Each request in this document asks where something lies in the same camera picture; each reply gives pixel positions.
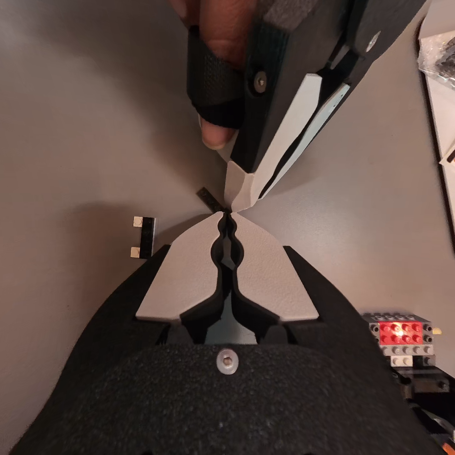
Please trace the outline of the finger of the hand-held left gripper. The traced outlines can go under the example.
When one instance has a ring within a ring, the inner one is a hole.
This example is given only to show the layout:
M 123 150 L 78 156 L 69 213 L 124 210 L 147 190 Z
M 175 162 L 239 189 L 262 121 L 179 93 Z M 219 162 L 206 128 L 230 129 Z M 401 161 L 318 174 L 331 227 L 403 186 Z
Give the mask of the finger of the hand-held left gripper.
M 247 173 L 233 160 L 228 162 L 224 199 L 232 212 L 251 208 L 257 202 L 284 153 L 315 112 L 321 84 L 322 77 L 317 74 L 309 73 L 304 77 L 256 171 Z
M 302 155 L 312 140 L 317 136 L 332 114 L 338 109 L 338 105 L 344 101 L 345 96 L 350 90 L 350 85 L 342 83 L 328 97 L 325 103 L 315 112 L 310 121 L 305 126 L 303 131 L 293 141 L 291 146 L 280 159 L 269 182 L 265 185 L 259 195 L 259 199 L 263 199 L 277 182 L 287 173 L 297 159 Z

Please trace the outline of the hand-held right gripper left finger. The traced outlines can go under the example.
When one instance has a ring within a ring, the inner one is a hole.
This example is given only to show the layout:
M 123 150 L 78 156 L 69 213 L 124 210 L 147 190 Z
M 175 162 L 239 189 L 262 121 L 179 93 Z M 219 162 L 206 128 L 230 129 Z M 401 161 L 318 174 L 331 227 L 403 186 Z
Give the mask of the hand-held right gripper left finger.
M 136 312 L 138 320 L 181 325 L 194 343 L 205 343 L 224 309 L 226 220 L 225 212 L 216 212 L 172 242 Z

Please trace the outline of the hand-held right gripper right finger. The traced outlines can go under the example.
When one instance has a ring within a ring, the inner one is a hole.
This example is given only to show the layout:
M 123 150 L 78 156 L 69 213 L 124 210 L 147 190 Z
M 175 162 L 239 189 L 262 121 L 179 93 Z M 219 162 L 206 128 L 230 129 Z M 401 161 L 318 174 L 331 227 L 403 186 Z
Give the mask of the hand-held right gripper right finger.
M 233 262 L 232 314 L 257 342 L 272 326 L 319 318 L 281 242 L 239 213 L 229 214 L 227 235 Z

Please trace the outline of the partly built lego car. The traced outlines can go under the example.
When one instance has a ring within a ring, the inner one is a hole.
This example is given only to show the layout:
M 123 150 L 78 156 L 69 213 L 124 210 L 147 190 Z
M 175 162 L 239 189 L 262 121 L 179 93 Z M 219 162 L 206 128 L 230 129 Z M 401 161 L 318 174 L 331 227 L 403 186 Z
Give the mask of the partly built lego car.
M 434 340 L 441 330 L 409 313 L 364 313 L 362 318 L 414 415 L 447 454 L 454 454 L 455 380 L 436 365 Z

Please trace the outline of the bag of dark lego parts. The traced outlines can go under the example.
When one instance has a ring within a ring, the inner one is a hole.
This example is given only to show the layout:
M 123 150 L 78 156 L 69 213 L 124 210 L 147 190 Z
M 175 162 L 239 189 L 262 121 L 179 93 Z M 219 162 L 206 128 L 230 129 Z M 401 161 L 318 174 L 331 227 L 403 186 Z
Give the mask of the bag of dark lego parts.
M 455 90 L 455 32 L 419 40 L 419 70 L 430 79 Z

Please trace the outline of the person's left hand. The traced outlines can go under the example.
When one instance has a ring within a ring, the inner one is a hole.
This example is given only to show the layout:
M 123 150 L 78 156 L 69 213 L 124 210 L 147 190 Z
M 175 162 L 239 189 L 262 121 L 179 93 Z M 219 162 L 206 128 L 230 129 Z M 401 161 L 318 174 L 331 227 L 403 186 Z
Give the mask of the person's left hand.
M 256 1 L 171 0 L 188 28 L 187 94 L 203 143 L 222 149 L 244 117 L 244 71 Z

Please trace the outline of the white tray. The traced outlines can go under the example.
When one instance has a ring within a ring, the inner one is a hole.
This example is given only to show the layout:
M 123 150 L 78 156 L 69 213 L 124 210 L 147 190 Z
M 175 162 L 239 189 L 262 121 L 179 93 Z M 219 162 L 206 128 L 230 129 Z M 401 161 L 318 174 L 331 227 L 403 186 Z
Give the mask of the white tray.
M 419 30 L 419 40 L 433 35 L 454 31 L 454 9 L 443 11 L 441 5 L 436 10 L 428 10 Z M 439 164 L 455 139 L 454 122 L 454 91 L 422 74 L 425 95 L 428 105 L 430 128 L 433 135 L 435 156 L 440 175 L 442 194 L 446 209 L 450 241 L 452 248 L 455 244 L 455 195 L 454 172 Z

